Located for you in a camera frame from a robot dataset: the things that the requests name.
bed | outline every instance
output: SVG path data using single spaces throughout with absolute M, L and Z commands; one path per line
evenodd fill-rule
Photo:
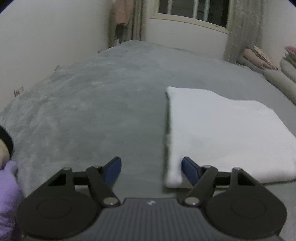
M 64 67 L 13 100 L 0 123 L 15 142 L 26 195 L 62 167 L 82 171 L 114 156 L 123 167 L 113 190 L 125 197 L 169 197 L 163 187 L 167 86 L 211 90 L 272 108 L 296 135 L 296 107 L 263 75 L 218 59 L 128 41 Z M 281 236 L 296 237 L 296 182 L 267 185 L 288 209 Z

pillow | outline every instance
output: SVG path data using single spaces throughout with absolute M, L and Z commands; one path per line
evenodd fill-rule
M 290 57 L 291 57 L 294 61 L 296 61 L 296 54 L 295 54 L 293 51 L 290 51 L 290 50 L 287 50 L 287 51 L 288 51 Z
M 291 57 L 291 55 L 288 53 L 285 53 L 285 56 L 286 56 L 286 59 L 289 61 L 289 63 L 296 68 L 296 61 Z
M 281 71 L 296 83 L 296 68 L 285 58 L 280 61 Z
M 238 59 L 237 59 L 237 63 L 241 64 L 241 65 L 245 65 L 247 67 L 249 67 L 251 70 L 263 74 L 264 69 L 260 69 L 258 68 L 256 65 L 254 65 L 251 61 L 247 60 L 243 54 L 239 55 Z
M 296 104 L 296 83 L 290 80 L 282 72 L 267 69 L 264 71 L 264 77 L 275 87 L 277 87 L 285 96 Z
M 245 49 L 243 52 L 243 56 L 260 69 L 271 69 L 270 65 L 256 56 L 256 54 L 251 49 Z
M 285 50 L 287 50 L 288 52 L 293 52 L 294 54 L 296 54 L 296 46 L 286 46 Z
M 268 63 L 273 69 L 278 69 L 276 65 L 271 61 L 271 59 L 264 53 L 264 51 L 254 45 L 254 51 L 256 55 L 259 55 L 266 63 Z

logo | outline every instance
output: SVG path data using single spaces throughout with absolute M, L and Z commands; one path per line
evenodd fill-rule
M 153 201 L 153 200 L 150 200 L 150 201 L 147 202 L 147 204 L 150 205 L 150 206 L 152 206 L 152 205 L 155 204 L 155 203 L 156 203 L 156 202 Z

folded towel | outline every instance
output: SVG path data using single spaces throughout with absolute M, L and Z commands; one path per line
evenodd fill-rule
M 209 90 L 168 87 L 167 93 L 167 187 L 190 187 L 181 172 L 185 156 L 223 172 L 241 167 L 261 183 L 296 178 L 296 138 L 273 110 L 257 101 L 230 100 Z

white wall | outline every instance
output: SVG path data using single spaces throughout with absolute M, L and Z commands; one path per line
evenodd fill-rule
M 266 0 L 262 49 L 279 66 L 284 46 L 296 45 L 296 7 L 288 0 Z
M 110 0 L 14 0 L 0 14 L 0 111 L 24 90 L 108 46 Z
M 147 42 L 214 58 L 223 58 L 227 37 L 225 33 L 190 23 L 152 18 L 147 20 Z

